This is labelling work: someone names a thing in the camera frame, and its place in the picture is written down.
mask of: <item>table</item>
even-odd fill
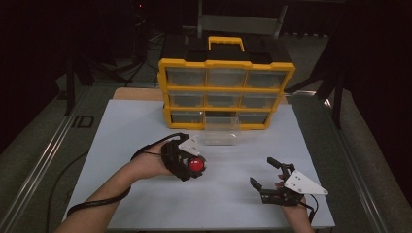
[[[169,129],[162,118],[162,101],[109,102],[92,143],[68,208],[84,202],[139,148],[171,133],[201,135],[202,131]],[[202,177],[181,182],[174,177],[139,181],[122,200],[109,228],[133,230],[247,230],[289,227],[281,209],[261,204],[249,184],[255,178],[272,188],[280,171],[266,163],[268,156],[293,163],[297,170],[319,183],[292,107],[279,106],[267,130],[243,131],[235,146],[200,145],[207,159]],[[317,196],[319,210],[313,226],[334,226],[324,196]],[[311,197],[311,206],[316,206]]]

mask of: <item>dark background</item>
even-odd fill
[[[271,17],[280,11],[281,1],[274,2],[210,0],[204,13]],[[345,88],[411,203],[410,3],[292,1],[289,6],[281,35],[330,37],[312,76],[344,71]],[[55,80],[65,73],[68,54],[116,64],[116,57],[136,52],[134,36],[143,29],[135,22],[178,33],[182,25],[195,25],[197,16],[192,0],[6,0],[0,9],[0,151],[59,93]]]

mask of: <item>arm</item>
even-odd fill
[[[283,186],[283,182],[275,183],[276,186]],[[301,200],[303,203],[306,203],[306,199],[303,197]],[[309,222],[309,217],[306,211],[306,207],[297,205],[297,206],[281,206],[282,211],[285,215],[288,224],[291,226],[294,232],[296,233],[313,233],[312,226]]]
[[[155,145],[148,151],[160,153],[161,146],[165,143]],[[158,175],[172,175],[172,173],[164,167],[160,156],[142,153],[121,167],[86,201],[96,201],[118,196],[131,187],[133,183]],[[55,232],[105,232],[119,203],[76,211],[67,217]]]

